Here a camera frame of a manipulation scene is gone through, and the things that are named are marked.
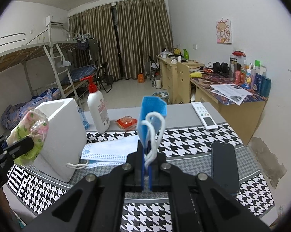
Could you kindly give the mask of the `waste bin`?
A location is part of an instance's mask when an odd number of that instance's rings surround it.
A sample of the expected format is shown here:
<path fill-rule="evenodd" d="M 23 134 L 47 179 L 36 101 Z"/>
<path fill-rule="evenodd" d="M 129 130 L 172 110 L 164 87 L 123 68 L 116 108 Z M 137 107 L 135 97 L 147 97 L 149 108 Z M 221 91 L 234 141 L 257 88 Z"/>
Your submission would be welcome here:
<path fill-rule="evenodd" d="M 169 100 L 169 93 L 167 91 L 158 91 L 158 92 L 154 92 L 152 94 L 155 97 L 159 97 L 160 99 L 162 99 L 166 104 L 168 104 L 168 100 Z"/>

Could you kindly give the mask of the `floral tissue packet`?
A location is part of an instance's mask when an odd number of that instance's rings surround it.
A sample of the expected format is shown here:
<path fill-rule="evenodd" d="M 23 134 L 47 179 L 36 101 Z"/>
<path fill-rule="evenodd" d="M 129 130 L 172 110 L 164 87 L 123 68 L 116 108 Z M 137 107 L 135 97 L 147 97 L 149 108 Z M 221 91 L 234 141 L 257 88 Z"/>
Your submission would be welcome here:
<path fill-rule="evenodd" d="M 22 166 L 32 165 L 44 147 L 48 130 L 49 121 L 41 110 L 32 109 L 28 111 L 10 132 L 10 136 L 8 136 L 6 143 L 10 146 L 25 137 L 31 137 L 34 145 L 30 151 L 15 159 L 14 162 Z"/>

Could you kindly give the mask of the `white lotion pump bottle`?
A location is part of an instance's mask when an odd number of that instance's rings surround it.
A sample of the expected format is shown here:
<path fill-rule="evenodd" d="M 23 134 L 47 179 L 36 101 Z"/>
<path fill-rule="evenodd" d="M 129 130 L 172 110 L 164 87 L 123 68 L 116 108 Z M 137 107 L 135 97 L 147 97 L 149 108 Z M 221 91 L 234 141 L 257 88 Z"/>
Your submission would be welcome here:
<path fill-rule="evenodd" d="M 106 132 L 110 126 L 110 120 L 103 94 L 94 84 L 94 77 L 92 75 L 81 78 L 80 80 L 88 81 L 89 95 L 87 98 L 87 105 L 97 132 L 102 134 Z"/>

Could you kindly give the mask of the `blue face mask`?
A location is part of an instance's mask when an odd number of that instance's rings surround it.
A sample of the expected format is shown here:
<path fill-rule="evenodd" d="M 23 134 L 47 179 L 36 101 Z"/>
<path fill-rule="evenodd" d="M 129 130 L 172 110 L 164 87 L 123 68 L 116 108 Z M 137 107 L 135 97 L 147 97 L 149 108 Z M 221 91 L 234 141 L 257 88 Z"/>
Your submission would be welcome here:
<path fill-rule="evenodd" d="M 144 148 L 144 167 L 147 169 L 157 158 L 166 129 L 167 104 L 157 96 L 145 96 L 141 103 L 137 133 Z"/>
<path fill-rule="evenodd" d="M 86 169 L 103 165 L 118 165 L 126 162 L 128 154 L 137 151 L 139 136 L 127 136 L 118 140 L 88 143 L 81 153 L 81 160 L 86 163 L 72 164 L 67 162 L 66 166 L 71 169 Z"/>

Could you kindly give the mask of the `wooden smiley chair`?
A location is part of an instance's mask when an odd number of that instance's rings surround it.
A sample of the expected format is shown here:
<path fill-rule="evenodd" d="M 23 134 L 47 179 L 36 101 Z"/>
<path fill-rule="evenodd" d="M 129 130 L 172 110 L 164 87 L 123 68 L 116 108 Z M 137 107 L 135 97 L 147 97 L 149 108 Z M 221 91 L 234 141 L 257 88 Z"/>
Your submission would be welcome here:
<path fill-rule="evenodd" d="M 177 104 L 190 103 L 190 72 L 185 63 L 177 63 Z"/>

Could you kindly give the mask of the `white air conditioner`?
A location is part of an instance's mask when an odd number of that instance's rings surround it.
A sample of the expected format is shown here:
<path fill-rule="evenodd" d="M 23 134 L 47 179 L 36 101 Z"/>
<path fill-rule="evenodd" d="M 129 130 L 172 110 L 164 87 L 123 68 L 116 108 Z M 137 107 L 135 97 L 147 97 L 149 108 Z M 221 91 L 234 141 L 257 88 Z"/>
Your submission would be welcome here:
<path fill-rule="evenodd" d="M 45 18 L 45 26 L 48 27 L 49 25 L 52 26 L 63 26 L 65 23 L 61 21 L 57 21 L 54 19 L 53 15 L 49 15 Z"/>

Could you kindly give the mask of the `brown striped curtains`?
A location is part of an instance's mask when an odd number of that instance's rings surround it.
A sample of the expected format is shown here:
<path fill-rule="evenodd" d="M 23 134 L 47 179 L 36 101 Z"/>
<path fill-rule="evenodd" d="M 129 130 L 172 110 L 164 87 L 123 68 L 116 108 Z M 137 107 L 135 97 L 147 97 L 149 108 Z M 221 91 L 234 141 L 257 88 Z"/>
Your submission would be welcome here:
<path fill-rule="evenodd" d="M 114 80 L 136 79 L 149 57 L 173 49 L 165 0 L 126 0 L 104 4 L 69 17 L 73 32 L 90 33 L 100 44 L 99 61 L 108 62 Z"/>

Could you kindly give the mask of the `black smartphone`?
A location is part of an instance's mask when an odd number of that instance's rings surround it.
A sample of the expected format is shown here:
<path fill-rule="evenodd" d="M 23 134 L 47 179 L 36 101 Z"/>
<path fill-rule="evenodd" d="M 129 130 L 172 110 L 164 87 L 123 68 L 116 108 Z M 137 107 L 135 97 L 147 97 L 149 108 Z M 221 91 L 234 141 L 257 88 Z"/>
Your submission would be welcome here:
<path fill-rule="evenodd" d="M 234 146 L 212 143 L 212 179 L 231 195 L 240 190 L 238 164 Z"/>

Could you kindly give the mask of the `white foam box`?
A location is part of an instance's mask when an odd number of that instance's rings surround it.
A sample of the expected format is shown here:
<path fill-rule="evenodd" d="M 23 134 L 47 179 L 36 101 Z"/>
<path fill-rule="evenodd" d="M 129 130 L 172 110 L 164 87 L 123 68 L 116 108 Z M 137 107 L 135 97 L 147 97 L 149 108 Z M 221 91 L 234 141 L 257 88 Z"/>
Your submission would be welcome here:
<path fill-rule="evenodd" d="M 67 163 L 79 163 L 87 143 L 78 105 L 73 98 L 65 98 L 43 102 L 37 109 L 47 116 L 49 130 L 34 166 L 53 178 L 69 182 L 75 169 L 67 167 Z"/>

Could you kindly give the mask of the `anime girl wall picture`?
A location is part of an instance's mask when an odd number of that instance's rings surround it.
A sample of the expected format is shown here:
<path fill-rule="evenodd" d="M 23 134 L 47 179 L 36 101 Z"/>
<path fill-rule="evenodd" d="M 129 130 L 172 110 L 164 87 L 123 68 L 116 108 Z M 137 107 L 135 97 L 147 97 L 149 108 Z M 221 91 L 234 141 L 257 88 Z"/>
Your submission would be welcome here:
<path fill-rule="evenodd" d="M 216 40 L 218 44 L 232 44 L 230 19 L 222 18 L 216 22 Z"/>

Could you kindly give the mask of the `black headphones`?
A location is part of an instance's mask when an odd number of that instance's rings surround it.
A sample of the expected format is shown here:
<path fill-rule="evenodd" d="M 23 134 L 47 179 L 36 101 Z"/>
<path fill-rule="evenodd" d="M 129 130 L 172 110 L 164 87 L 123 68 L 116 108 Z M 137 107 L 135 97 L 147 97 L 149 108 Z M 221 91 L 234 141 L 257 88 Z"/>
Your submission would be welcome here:
<path fill-rule="evenodd" d="M 224 77 L 229 76 L 229 65 L 225 62 L 222 63 L 214 62 L 212 68 L 214 73 L 220 74 Z"/>

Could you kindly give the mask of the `blue bottle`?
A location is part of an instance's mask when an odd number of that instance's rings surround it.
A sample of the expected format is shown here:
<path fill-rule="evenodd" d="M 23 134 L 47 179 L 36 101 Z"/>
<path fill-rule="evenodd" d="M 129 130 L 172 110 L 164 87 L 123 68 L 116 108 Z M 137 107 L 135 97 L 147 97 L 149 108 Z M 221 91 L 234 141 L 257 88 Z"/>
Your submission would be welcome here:
<path fill-rule="evenodd" d="M 260 87 L 260 95 L 262 95 L 263 97 L 269 97 L 271 85 L 271 79 L 263 76 Z"/>

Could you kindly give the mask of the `printed paper sheets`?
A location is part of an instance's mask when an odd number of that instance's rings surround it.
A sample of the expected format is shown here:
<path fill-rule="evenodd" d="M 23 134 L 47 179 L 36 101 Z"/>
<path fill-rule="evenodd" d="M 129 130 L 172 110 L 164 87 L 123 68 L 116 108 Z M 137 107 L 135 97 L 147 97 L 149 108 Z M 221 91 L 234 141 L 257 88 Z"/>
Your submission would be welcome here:
<path fill-rule="evenodd" d="M 210 87 L 212 93 L 223 96 L 238 106 L 242 104 L 247 96 L 252 95 L 252 93 L 236 84 L 217 84 Z"/>

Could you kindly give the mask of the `orange floor container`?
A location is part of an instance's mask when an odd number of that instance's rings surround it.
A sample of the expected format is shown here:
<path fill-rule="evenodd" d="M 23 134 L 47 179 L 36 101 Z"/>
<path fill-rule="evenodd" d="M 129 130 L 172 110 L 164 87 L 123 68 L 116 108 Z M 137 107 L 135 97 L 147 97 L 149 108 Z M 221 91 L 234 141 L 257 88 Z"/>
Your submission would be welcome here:
<path fill-rule="evenodd" d="M 138 79 L 139 83 L 144 83 L 145 82 L 144 74 L 139 73 L 138 76 L 137 76 L 137 79 Z"/>

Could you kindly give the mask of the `wooden desk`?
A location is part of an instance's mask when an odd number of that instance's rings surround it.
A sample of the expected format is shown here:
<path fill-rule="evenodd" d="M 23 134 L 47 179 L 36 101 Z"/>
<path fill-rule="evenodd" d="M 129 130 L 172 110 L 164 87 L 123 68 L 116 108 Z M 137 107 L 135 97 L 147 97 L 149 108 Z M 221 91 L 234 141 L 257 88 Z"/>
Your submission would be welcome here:
<path fill-rule="evenodd" d="M 162 87 L 167 89 L 170 103 L 177 104 L 177 63 L 172 64 L 172 59 L 162 58 L 159 55 L 156 56 L 156 59 L 160 64 Z M 197 62 L 187 62 L 185 64 L 189 66 L 189 69 L 204 66 Z M 257 130 L 268 99 L 252 92 L 252 95 L 247 96 L 242 104 L 238 106 L 229 99 L 212 93 L 211 85 L 227 84 L 229 82 L 228 78 L 218 75 L 204 74 L 202 78 L 190 77 L 190 98 L 194 89 L 195 101 L 210 103 L 234 129 L 243 143 L 247 145 Z"/>

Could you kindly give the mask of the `blue patterned bedding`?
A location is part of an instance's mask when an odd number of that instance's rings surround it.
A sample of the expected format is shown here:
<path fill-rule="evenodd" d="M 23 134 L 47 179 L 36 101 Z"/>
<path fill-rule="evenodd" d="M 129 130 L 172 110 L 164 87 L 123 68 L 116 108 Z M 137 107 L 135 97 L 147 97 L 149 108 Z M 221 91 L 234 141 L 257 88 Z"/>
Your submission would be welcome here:
<path fill-rule="evenodd" d="M 58 100 L 61 92 L 58 88 L 48 89 L 40 95 L 33 96 L 28 102 L 9 105 L 3 112 L 0 122 L 4 129 L 13 129 L 27 114 L 28 111 L 36 108 L 43 102 Z"/>

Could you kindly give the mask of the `white metal bunk bed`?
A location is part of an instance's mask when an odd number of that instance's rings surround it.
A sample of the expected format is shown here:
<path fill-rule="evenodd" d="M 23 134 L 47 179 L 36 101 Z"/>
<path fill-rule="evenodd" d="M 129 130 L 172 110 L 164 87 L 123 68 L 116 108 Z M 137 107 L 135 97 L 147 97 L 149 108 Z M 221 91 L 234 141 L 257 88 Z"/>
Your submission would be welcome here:
<path fill-rule="evenodd" d="M 77 71 L 77 51 L 91 39 L 91 33 L 70 32 L 63 23 L 51 22 L 31 40 L 18 32 L 0 37 L 0 73 L 20 67 L 32 96 L 56 88 L 59 98 L 72 97 L 80 104 L 86 85 Z"/>

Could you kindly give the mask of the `black folding chair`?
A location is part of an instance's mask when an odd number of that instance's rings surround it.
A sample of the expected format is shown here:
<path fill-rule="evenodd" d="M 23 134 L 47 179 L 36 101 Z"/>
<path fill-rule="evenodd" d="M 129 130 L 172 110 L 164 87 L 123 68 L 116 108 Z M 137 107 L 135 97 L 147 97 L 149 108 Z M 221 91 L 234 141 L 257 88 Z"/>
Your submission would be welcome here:
<path fill-rule="evenodd" d="M 112 90 L 113 77 L 108 73 L 108 62 L 104 62 L 97 71 L 98 89 L 103 89 L 106 93 Z"/>

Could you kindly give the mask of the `orange snack packet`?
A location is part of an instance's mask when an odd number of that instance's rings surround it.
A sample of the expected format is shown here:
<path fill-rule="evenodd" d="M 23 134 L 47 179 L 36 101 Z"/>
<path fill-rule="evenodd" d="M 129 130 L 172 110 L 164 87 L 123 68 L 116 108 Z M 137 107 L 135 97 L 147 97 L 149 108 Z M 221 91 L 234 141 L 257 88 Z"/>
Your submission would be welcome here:
<path fill-rule="evenodd" d="M 124 116 L 118 120 L 116 120 L 118 127 L 124 131 L 134 130 L 137 126 L 137 119 L 131 116 Z"/>

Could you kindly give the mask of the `white remote control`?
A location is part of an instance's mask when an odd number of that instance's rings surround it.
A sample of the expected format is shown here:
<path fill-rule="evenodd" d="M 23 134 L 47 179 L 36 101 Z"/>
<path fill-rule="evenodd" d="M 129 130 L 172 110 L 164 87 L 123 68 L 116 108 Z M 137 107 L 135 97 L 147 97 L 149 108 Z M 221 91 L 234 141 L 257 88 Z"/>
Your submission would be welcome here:
<path fill-rule="evenodd" d="M 207 131 L 218 128 L 218 125 L 201 102 L 193 102 L 191 105 Z"/>

